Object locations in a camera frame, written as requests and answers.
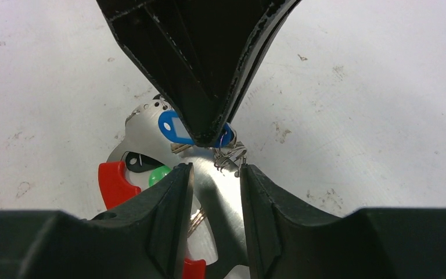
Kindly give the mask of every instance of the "small hole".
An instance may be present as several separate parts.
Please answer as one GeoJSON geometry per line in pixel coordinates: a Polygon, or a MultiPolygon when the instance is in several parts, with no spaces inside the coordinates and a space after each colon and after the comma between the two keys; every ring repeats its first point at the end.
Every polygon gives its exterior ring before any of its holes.
{"type": "Polygon", "coordinates": [[[108,220],[115,217],[117,217],[116,213],[105,211],[96,215],[95,218],[93,218],[93,220],[108,220]]]}

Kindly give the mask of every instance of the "red handle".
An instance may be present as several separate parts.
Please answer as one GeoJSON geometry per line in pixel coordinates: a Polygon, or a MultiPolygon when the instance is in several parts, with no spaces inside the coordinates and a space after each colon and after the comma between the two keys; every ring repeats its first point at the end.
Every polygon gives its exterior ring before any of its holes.
{"type": "MultiPolygon", "coordinates": [[[[141,193],[141,188],[131,185],[125,179],[124,162],[102,163],[98,167],[98,184],[103,202],[107,210],[116,207],[141,193]]],[[[206,273],[205,260],[191,260],[185,258],[182,279],[204,279],[206,273]]]]}

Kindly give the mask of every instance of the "white surface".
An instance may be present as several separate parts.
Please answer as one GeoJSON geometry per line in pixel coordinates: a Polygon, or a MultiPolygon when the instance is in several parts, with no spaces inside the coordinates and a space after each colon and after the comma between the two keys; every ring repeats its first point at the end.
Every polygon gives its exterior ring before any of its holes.
{"type": "MultiPolygon", "coordinates": [[[[104,210],[98,164],[155,93],[95,1],[0,0],[0,209],[104,210]]],[[[233,123],[333,214],[446,206],[446,1],[303,0],[233,123]]]]}

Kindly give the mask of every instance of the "red object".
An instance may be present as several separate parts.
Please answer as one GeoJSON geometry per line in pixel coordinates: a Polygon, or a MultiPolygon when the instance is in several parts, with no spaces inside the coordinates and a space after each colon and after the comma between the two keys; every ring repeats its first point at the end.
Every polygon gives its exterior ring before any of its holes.
{"type": "MultiPolygon", "coordinates": [[[[107,210],[116,207],[141,193],[141,188],[130,184],[125,179],[125,163],[109,162],[98,166],[98,184],[107,210]]],[[[205,260],[185,258],[182,279],[204,279],[205,260]]]]}
{"type": "Polygon", "coordinates": [[[141,193],[141,188],[125,179],[125,163],[102,163],[98,167],[98,184],[107,210],[141,193]]]}

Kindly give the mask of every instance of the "blue plastic tag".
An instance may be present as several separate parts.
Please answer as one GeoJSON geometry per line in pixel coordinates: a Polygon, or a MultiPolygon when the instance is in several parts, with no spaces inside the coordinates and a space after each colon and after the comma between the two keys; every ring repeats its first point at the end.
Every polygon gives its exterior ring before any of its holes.
{"type": "MultiPolygon", "coordinates": [[[[167,110],[163,112],[158,118],[158,127],[161,133],[171,142],[176,144],[189,144],[194,145],[194,141],[187,133],[182,121],[178,117],[174,110],[167,110]]],[[[232,129],[228,123],[225,123],[224,132],[221,135],[222,139],[218,140],[215,147],[226,146],[230,143],[233,138],[232,129]]]]}

